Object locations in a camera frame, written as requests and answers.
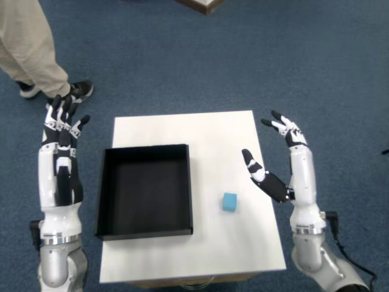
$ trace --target leg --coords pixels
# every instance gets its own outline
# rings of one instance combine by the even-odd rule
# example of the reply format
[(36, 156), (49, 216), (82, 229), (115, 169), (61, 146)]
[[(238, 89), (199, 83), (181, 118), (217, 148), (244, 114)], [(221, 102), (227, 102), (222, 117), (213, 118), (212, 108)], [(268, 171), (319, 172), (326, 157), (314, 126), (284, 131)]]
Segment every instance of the leg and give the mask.
[(0, 68), (8, 74), (11, 79), (21, 81), (27, 85), (33, 85), (31, 78), (23, 71), (18, 62), (5, 49), (0, 40)]
[(69, 93), (67, 74), (55, 61), (53, 36), (38, 0), (0, 0), (0, 40), (47, 96)]

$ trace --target robotic hand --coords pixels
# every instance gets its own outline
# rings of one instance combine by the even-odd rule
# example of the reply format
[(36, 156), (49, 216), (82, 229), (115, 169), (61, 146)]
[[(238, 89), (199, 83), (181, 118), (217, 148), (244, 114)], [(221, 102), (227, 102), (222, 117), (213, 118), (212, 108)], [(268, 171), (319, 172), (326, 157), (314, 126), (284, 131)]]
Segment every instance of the robotic hand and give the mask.
[(77, 139), (89, 116), (72, 124), (77, 105), (70, 98), (57, 96), (44, 121), (39, 151), (39, 189), (43, 221), (30, 228), (39, 234), (35, 244), (40, 250), (38, 269), (41, 291), (82, 291), (88, 260), (81, 247), (81, 222), (78, 208), (83, 188), (78, 177)]
[(242, 150), (251, 180), (263, 192), (279, 203), (290, 201), (294, 205), (290, 224), (295, 247), (292, 259), (296, 267), (312, 277), (325, 292), (369, 291), (353, 267), (336, 257), (325, 243), (328, 218), (316, 204), (316, 181), (312, 153), (298, 126), (276, 111), (277, 122), (261, 120), (274, 128), (286, 140), (291, 152), (291, 181), (285, 185), (273, 173), (257, 163), (250, 151)]

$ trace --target black shoe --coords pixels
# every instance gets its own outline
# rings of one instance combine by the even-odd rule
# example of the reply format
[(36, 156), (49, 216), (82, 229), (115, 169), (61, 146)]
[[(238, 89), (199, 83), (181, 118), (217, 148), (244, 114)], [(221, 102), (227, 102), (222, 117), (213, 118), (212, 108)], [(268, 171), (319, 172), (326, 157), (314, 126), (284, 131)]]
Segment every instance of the black shoe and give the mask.
[(22, 81), (16, 81), (16, 83), (20, 87), (19, 94), (24, 99), (31, 99), (32, 97), (36, 96), (41, 91), (34, 84), (28, 85), (28, 84), (23, 83)]
[(71, 83), (71, 91), (64, 96), (65, 99), (68, 96), (72, 97), (72, 103), (84, 102), (93, 92), (93, 84), (89, 80), (80, 81), (77, 83)]

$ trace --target blue foam block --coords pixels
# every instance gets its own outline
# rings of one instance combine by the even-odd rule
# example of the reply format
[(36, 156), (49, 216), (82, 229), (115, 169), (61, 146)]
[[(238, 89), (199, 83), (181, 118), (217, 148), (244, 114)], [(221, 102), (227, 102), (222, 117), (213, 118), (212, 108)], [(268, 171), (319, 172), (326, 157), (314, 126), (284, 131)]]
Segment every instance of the blue foam block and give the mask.
[(236, 210), (236, 194), (224, 193), (223, 210), (233, 212)]

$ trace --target black box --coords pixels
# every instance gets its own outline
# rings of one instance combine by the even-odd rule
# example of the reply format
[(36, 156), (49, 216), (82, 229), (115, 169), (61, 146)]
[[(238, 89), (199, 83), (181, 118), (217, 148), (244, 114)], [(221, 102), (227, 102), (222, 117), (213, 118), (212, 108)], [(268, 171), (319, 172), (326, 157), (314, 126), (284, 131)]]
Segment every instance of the black box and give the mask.
[(105, 150), (97, 237), (120, 240), (192, 233), (188, 145)]

